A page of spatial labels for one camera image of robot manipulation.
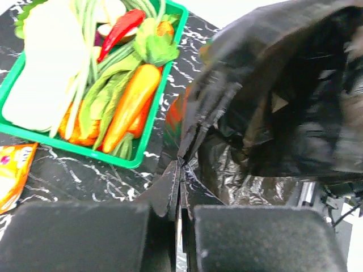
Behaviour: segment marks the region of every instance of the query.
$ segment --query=chili pepper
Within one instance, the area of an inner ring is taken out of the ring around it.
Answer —
[[[116,113],[103,141],[103,152],[110,153],[142,111],[145,103],[155,93],[161,73],[154,65],[141,65],[133,75],[121,97]]]
[[[101,53],[97,59],[100,63],[106,54],[119,42],[132,28],[138,27],[145,19],[146,14],[137,8],[130,10],[124,16],[118,18],[116,24],[103,42]]]

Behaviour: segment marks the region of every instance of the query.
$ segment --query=orange snack bag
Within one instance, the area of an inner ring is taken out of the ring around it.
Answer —
[[[16,207],[37,145],[0,146],[0,214]]]

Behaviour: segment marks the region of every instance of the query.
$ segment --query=fake vegetable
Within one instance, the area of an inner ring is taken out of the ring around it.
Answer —
[[[111,30],[112,26],[110,24],[102,24],[97,28],[97,31],[102,38],[106,38],[111,33]],[[118,44],[124,44],[130,41],[136,35],[137,30],[138,30],[137,27],[132,28],[129,32],[125,34],[124,37],[122,37],[118,41]]]
[[[132,7],[136,8],[135,0],[133,0],[133,1],[123,0],[123,1],[124,1],[124,3],[125,3],[125,1],[130,2],[130,4],[127,6],[132,6]],[[164,17],[165,10],[166,10],[166,0],[160,0],[160,9],[159,9],[158,17],[155,20],[156,24],[160,23],[162,20],[170,20],[170,22],[172,24],[174,24],[176,22],[175,19],[179,20],[178,18],[180,18],[180,15],[169,15],[168,17]],[[116,50],[112,54],[110,54],[110,56],[107,59],[105,59],[104,61],[102,61],[101,63],[98,64],[98,70],[100,71],[99,77],[100,77],[101,73],[103,73],[107,68],[109,68],[111,65],[115,64],[116,62],[123,60],[126,56],[130,55],[133,51],[134,51],[134,45],[132,42],[130,42],[130,43],[127,43],[124,46],[118,48],[118,50]]]
[[[141,112],[136,117],[134,123],[129,127],[128,132],[125,134],[123,139],[117,145],[117,147],[112,151],[113,156],[117,156],[122,159],[130,160],[132,155],[132,140],[141,137],[143,129],[146,124],[147,117],[149,115],[149,110],[153,102],[153,96],[148,99],[148,101],[143,106]]]
[[[141,63],[141,59],[137,53],[133,53],[128,55],[122,61],[112,65],[109,67],[102,76],[92,85],[92,87],[87,92],[84,100],[83,106],[79,111],[79,127],[81,129],[81,134],[83,137],[86,137],[90,133],[92,119],[91,116],[91,105],[96,100],[97,95],[102,89],[105,87],[107,81],[115,74],[119,72],[129,72],[136,69],[137,66]]]
[[[65,134],[66,134],[66,127],[67,127],[67,123],[68,123],[68,119],[69,119],[69,115],[72,109],[72,104],[71,106],[69,106],[69,109],[67,110],[66,114],[64,115],[64,118],[61,121],[60,127],[59,127],[59,135],[65,139]],[[100,120],[94,120],[92,123],[92,128],[90,130],[89,135],[87,135],[86,137],[83,137],[81,135],[81,130],[79,129],[79,122],[78,122],[78,118],[76,118],[75,120],[75,124],[74,124],[74,130],[72,132],[71,137],[68,139],[68,142],[73,143],[75,145],[80,145],[80,146],[92,146],[95,142],[96,139],[98,137],[99,134],[99,125],[100,125]]]
[[[82,28],[64,0],[32,8],[23,29],[26,63],[2,113],[14,125],[46,132],[70,104],[60,115],[61,103],[88,59],[87,49]]]
[[[126,7],[120,0],[101,0],[95,13],[97,23],[114,25],[117,19],[126,13]]]
[[[139,9],[144,10],[146,17],[157,17],[157,12],[153,4],[149,0],[123,0],[128,10]]]
[[[15,36],[18,37],[19,39],[23,39],[24,38],[24,32],[23,32],[23,26],[24,26],[24,20],[28,18],[30,11],[36,7],[39,4],[43,4],[45,1],[47,0],[33,0],[32,3],[26,5],[23,7],[23,12],[20,13],[16,18],[17,21],[14,23],[15,24]]]
[[[153,65],[140,66],[126,87],[117,106],[115,116],[103,141],[103,152],[110,153],[122,140],[142,107],[153,96],[161,79],[160,71]]]
[[[158,36],[155,19],[147,18],[140,25],[133,45],[146,63],[161,67],[179,56],[177,44],[172,42],[172,39],[173,36],[168,32]]]
[[[172,27],[172,24],[169,21],[161,21],[157,27],[157,35],[159,37],[162,37],[165,34],[174,37],[174,28]]]
[[[142,10],[131,10],[117,20],[109,35],[104,40],[98,62],[101,62],[106,54],[134,27],[138,27],[145,19]]]
[[[117,108],[117,105],[122,97],[122,95],[125,92],[127,83],[130,81],[132,75],[134,74],[134,71],[127,72],[126,74],[123,74],[123,78],[120,79],[119,83],[115,87],[111,100],[109,101],[106,110],[104,111],[103,117],[101,119],[100,123],[100,133],[98,135],[98,138],[93,145],[93,150],[98,150],[100,145],[102,144],[103,138],[106,135],[107,129],[112,121],[113,116],[115,115],[115,111]]]
[[[75,119],[79,110],[79,105],[85,93],[88,74],[94,73],[94,77],[96,77],[97,75],[96,71],[94,70],[96,69],[96,63],[93,60],[93,43],[96,32],[96,20],[94,16],[94,10],[98,1],[99,0],[75,0],[75,4],[78,4],[80,6],[78,20],[83,26],[83,37],[86,43],[88,59],[85,60],[83,68],[77,76],[79,81],[74,96],[73,107],[71,109],[66,128],[65,139],[69,139],[72,135]]]

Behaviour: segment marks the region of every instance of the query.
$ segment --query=carrot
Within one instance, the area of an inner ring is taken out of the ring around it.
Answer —
[[[161,73],[154,65],[141,65],[121,97],[103,141],[102,151],[110,153],[125,136],[143,106],[159,86]]]
[[[149,116],[149,110],[150,110],[150,106],[153,102],[153,98],[154,98],[154,96],[151,96],[148,99],[148,101],[143,106],[141,112],[136,117],[134,123],[132,123],[132,125],[128,129],[128,133],[133,134],[134,139],[138,139],[142,135],[143,129],[146,124],[147,117]]]
[[[63,139],[65,139],[67,123],[68,123],[68,119],[70,116],[70,112],[72,110],[72,106],[73,106],[73,103],[69,106],[66,114],[64,115],[64,117],[61,121],[59,129],[58,129],[58,132]],[[90,134],[87,137],[82,137],[81,129],[79,128],[78,117],[79,117],[79,112],[75,119],[74,129],[73,129],[71,137],[68,139],[68,142],[73,143],[75,145],[92,146],[96,142],[97,136],[99,134],[100,120],[95,120],[91,126]]]
[[[122,159],[130,160],[132,155],[132,140],[141,137],[143,129],[145,128],[146,120],[149,115],[149,110],[153,102],[154,96],[151,96],[143,106],[141,112],[136,117],[134,123],[129,127],[127,133],[122,138],[120,143],[112,151],[113,156]]]
[[[164,36],[166,33],[168,33],[171,37],[174,36],[174,27],[172,27],[172,24],[169,21],[162,21],[157,27],[157,35],[159,37]]]

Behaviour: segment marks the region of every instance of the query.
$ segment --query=black marble table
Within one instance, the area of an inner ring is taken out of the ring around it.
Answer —
[[[23,41],[14,36],[14,19],[21,12],[22,5],[18,3],[0,15],[0,84],[23,50]],[[161,153],[166,112],[200,71],[202,62],[198,50],[216,32],[218,29],[215,26],[190,14],[179,46],[180,56],[168,76],[168,84],[160,99],[153,132],[140,167],[123,169],[42,144],[37,149],[20,205],[31,201],[132,201],[149,188]],[[26,142],[0,134],[1,146]],[[16,209],[0,215],[0,237],[15,212]]]

